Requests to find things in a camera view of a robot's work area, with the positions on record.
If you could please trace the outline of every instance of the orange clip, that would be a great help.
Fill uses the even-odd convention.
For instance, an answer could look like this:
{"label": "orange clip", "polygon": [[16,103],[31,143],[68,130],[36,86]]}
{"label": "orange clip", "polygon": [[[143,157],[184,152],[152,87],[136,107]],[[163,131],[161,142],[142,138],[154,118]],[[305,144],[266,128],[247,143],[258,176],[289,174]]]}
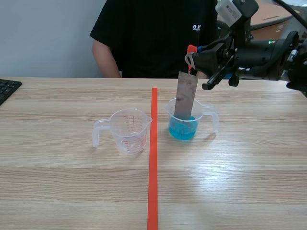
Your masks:
{"label": "orange clip", "polygon": [[197,47],[193,45],[188,46],[188,53],[197,53]]}

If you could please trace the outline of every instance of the measuring cup with blue liquid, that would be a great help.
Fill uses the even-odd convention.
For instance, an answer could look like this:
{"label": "measuring cup with blue liquid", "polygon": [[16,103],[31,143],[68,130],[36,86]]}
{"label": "measuring cup with blue liquid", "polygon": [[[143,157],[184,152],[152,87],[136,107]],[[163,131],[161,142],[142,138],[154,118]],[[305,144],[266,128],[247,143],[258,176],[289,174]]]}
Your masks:
{"label": "measuring cup with blue liquid", "polygon": [[190,140],[195,136],[197,127],[204,115],[212,117],[213,131],[216,133],[219,129],[219,116],[213,106],[202,105],[194,100],[190,120],[182,120],[174,116],[176,99],[169,101],[165,109],[169,114],[169,132],[179,140]]}

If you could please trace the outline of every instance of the gray wall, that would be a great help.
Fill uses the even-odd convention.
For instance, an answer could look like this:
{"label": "gray wall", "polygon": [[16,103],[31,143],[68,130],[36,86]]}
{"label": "gray wall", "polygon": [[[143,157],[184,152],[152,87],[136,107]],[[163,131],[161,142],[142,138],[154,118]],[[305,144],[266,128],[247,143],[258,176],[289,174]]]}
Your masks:
{"label": "gray wall", "polygon": [[106,0],[0,0],[0,76],[99,77],[91,29]]}

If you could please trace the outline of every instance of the metal plate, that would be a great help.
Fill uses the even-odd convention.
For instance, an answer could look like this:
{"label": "metal plate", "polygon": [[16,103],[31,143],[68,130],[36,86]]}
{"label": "metal plate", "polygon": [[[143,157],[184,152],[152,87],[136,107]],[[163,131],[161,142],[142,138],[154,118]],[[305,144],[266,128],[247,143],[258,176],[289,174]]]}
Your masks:
{"label": "metal plate", "polygon": [[179,72],[174,116],[190,120],[194,103],[198,77]]}

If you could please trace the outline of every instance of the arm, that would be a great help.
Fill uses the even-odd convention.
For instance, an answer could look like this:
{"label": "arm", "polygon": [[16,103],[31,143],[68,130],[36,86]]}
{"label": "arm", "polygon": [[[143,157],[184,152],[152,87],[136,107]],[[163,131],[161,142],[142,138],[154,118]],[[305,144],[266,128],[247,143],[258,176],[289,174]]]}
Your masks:
{"label": "arm", "polygon": [[128,32],[131,17],[129,0],[107,0],[90,36],[94,39],[92,51],[103,75],[120,78],[119,63],[112,52],[120,52]]}
{"label": "arm", "polygon": [[200,71],[197,71],[196,76],[198,77],[198,79],[208,79],[207,75]]}
{"label": "arm", "polygon": [[106,78],[121,78],[117,64],[111,53],[111,49],[94,40],[92,52],[98,67]]}

